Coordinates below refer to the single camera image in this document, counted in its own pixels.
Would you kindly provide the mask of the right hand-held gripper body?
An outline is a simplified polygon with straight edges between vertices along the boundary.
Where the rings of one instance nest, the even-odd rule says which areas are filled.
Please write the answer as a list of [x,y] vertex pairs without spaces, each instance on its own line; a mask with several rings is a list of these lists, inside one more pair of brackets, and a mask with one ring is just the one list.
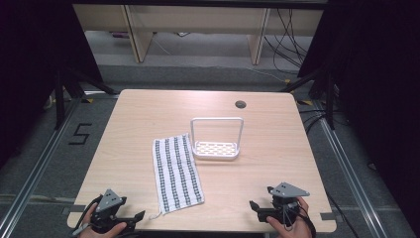
[[276,187],[269,186],[267,192],[272,196],[272,208],[257,206],[259,222],[266,222],[270,216],[280,224],[290,227],[300,214],[298,197],[309,196],[310,192],[287,182],[281,182]]

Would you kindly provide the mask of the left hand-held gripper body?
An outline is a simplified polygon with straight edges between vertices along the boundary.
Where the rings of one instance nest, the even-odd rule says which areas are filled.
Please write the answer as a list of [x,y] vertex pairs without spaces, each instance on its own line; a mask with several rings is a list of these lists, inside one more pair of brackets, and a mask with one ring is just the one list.
[[92,229],[100,234],[105,234],[117,224],[125,223],[126,227],[121,234],[128,234],[135,230],[132,218],[118,218],[116,213],[119,208],[126,203],[126,197],[120,197],[112,189],[107,189],[100,197],[97,206],[90,218]]

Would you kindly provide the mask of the person's right hand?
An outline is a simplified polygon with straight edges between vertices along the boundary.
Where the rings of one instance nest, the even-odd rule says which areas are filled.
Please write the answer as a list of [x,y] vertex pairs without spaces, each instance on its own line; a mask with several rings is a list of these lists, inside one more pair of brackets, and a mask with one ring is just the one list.
[[300,205],[300,215],[290,228],[285,228],[273,217],[268,216],[266,218],[266,221],[277,232],[276,238],[312,238],[311,229],[304,220],[304,217],[308,216],[309,205],[302,197],[298,197],[297,200]]

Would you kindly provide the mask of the white checked striped towel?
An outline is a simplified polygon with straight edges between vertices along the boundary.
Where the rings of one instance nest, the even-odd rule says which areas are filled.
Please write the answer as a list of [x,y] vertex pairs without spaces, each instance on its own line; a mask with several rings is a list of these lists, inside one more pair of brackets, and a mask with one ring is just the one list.
[[155,139],[153,160],[158,202],[153,219],[205,201],[188,133]]

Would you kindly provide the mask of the white rack with slotted base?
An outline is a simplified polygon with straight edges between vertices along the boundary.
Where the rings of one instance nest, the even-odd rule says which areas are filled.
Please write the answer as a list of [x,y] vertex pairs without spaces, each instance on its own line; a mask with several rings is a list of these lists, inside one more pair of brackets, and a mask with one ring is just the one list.
[[[228,138],[227,133],[233,132],[238,125],[236,140]],[[241,151],[241,139],[244,119],[241,117],[195,117],[190,120],[192,153],[198,160],[234,161]],[[218,139],[211,141],[196,139],[198,129],[203,129],[207,135],[216,135]]]

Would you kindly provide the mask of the black metal stand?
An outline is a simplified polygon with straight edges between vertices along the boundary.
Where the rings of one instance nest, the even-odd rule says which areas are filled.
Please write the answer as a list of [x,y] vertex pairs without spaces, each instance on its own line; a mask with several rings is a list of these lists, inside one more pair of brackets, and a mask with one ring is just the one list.
[[280,92],[291,92],[309,81],[313,81],[308,93],[312,99],[320,99],[322,96],[326,97],[326,120],[330,129],[334,130],[334,80],[333,75],[329,70],[323,68],[316,69],[313,72],[300,77],[297,81],[280,89]]
[[84,90],[80,86],[80,82],[87,82],[109,95],[119,94],[118,90],[105,85],[101,76],[98,78],[91,77],[86,73],[69,66],[58,69],[54,77],[56,129],[64,123],[65,119],[64,93],[67,92],[71,99],[81,99],[85,95]]

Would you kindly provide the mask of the dark curtain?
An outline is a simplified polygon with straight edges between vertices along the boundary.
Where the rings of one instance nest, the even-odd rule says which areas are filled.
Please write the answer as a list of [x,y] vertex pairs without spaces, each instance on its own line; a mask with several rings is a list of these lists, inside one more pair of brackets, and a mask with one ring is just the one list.
[[64,0],[0,0],[0,168],[23,143],[60,80],[103,79],[73,4]]
[[305,75],[350,25],[333,62],[339,98],[370,159],[420,238],[420,0],[325,0]]

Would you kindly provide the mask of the grey metal floor rail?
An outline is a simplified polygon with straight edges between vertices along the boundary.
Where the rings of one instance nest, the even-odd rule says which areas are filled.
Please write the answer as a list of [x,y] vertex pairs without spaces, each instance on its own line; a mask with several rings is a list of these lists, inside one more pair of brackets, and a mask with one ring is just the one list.
[[23,187],[20,189],[19,193],[13,199],[13,202],[9,209],[7,210],[5,216],[0,221],[0,238],[9,238],[13,233],[19,219],[21,218],[33,191],[40,182],[45,170],[47,169],[53,153],[56,151],[56,148],[69,124],[69,121],[74,114],[74,111],[80,103],[80,98],[72,99],[67,109],[64,113],[64,119],[61,124],[53,130],[51,137],[45,148],[43,149],[41,155],[39,156],[37,162],[35,163],[33,169],[31,170],[29,176],[25,180]]
[[372,237],[388,238],[387,232],[385,231],[377,212],[374,210],[373,205],[337,136],[337,133],[326,119],[322,120],[321,125]]

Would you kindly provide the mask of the light wooden desk frame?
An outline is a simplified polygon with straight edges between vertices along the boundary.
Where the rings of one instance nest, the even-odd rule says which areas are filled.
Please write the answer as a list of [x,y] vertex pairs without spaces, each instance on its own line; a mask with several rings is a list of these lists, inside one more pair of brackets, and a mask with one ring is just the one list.
[[312,37],[322,16],[320,10],[274,8],[75,4],[73,9],[85,31],[126,32],[137,62],[145,60],[154,32],[170,32],[245,35],[251,62],[258,64],[265,35]]

